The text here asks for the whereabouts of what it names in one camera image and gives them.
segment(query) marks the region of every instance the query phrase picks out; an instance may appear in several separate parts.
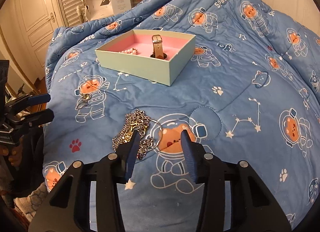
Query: door handle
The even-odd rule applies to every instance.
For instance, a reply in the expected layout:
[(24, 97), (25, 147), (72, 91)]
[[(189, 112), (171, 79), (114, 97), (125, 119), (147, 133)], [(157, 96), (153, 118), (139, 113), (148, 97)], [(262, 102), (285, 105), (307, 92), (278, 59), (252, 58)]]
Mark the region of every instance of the door handle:
[(50, 16), (46, 18), (46, 20), (52, 20), (52, 22), (55, 22), (53, 12), (50, 12)]

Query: open jewelry box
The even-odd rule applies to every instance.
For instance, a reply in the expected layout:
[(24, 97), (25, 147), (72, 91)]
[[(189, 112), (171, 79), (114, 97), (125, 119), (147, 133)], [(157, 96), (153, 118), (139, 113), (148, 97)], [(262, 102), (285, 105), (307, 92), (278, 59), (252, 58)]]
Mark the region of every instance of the open jewelry box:
[[(152, 58), (153, 35), (162, 39), (165, 59)], [(100, 65), (151, 81), (172, 85), (195, 50), (196, 36), (192, 34), (159, 31), (131, 30), (96, 49)], [(137, 54), (121, 53), (134, 48)]]

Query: watch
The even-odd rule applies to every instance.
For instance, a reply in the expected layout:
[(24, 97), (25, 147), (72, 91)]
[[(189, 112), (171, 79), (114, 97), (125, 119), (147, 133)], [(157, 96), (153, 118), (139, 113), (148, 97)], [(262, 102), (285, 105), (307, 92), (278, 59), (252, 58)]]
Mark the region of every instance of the watch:
[(153, 44), (153, 54), (150, 57), (154, 57), (157, 59), (165, 59), (167, 57), (167, 54), (163, 53), (161, 36), (153, 35), (152, 44)]

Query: brown leather watch strap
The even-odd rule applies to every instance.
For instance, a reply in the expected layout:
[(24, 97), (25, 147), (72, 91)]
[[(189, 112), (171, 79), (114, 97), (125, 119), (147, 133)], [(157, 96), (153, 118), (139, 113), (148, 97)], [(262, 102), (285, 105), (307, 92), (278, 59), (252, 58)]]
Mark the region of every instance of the brown leather watch strap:
[(155, 57), (157, 59), (164, 59), (161, 36), (153, 35), (152, 43), (153, 43), (153, 53), (155, 54)]

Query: light green box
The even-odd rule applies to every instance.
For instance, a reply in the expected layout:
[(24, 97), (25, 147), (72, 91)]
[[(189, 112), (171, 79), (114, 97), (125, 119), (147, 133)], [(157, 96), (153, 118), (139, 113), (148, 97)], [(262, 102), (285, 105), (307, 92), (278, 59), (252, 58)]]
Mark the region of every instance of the light green box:
[[(107, 51), (108, 48), (114, 46), (117, 42), (130, 37), (130, 35), (150, 35), (150, 44), (152, 44), (151, 35), (156, 34), (160, 34), (162, 37), (166, 36), (187, 40), (187, 43), (170, 60)], [(192, 34), (173, 31), (134, 29), (99, 47), (95, 52), (102, 67), (170, 86), (194, 55), (195, 42), (196, 36)]]

